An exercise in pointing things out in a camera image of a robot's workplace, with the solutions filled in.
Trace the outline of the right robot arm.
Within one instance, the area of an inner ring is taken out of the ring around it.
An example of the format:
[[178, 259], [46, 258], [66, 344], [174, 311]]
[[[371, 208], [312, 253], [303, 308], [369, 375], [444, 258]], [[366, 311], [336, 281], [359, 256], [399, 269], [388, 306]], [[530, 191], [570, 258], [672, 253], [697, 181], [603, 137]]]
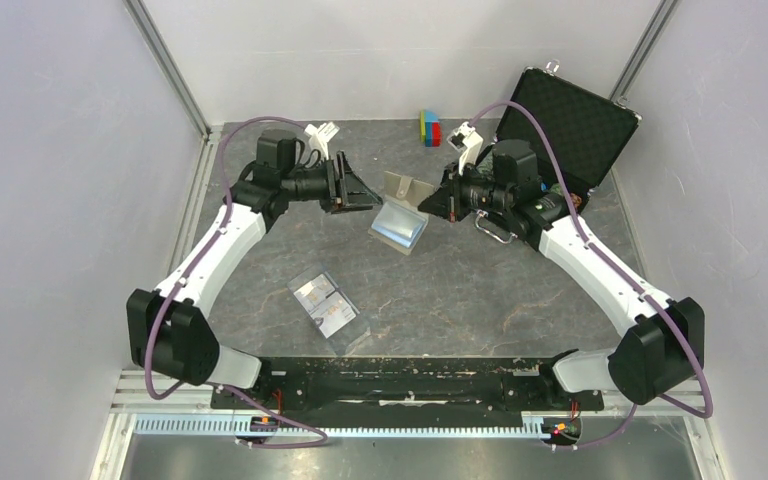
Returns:
[[671, 298], [610, 252], [574, 204], [544, 187], [528, 142], [503, 140], [477, 165], [450, 164], [419, 209], [450, 222], [470, 212], [489, 219], [559, 266], [611, 320], [620, 336], [615, 347], [562, 353], [542, 369], [537, 392], [545, 405], [562, 408], [588, 390], [615, 390], [644, 405], [700, 376], [701, 306]]

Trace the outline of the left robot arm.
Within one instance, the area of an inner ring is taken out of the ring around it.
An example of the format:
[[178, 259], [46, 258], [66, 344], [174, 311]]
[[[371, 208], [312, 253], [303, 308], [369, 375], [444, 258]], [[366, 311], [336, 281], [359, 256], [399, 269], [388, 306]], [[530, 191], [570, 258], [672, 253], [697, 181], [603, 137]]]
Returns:
[[230, 275], [293, 202], [316, 202], [328, 214], [370, 210], [381, 204], [342, 151], [328, 144], [338, 127], [309, 124], [304, 134], [267, 129], [255, 158], [227, 184], [211, 228], [183, 262], [151, 290], [136, 289], [126, 302], [133, 361], [146, 375], [182, 384], [235, 386], [250, 407], [266, 405], [273, 379], [260, 358], [222, 345], [208, 316]]

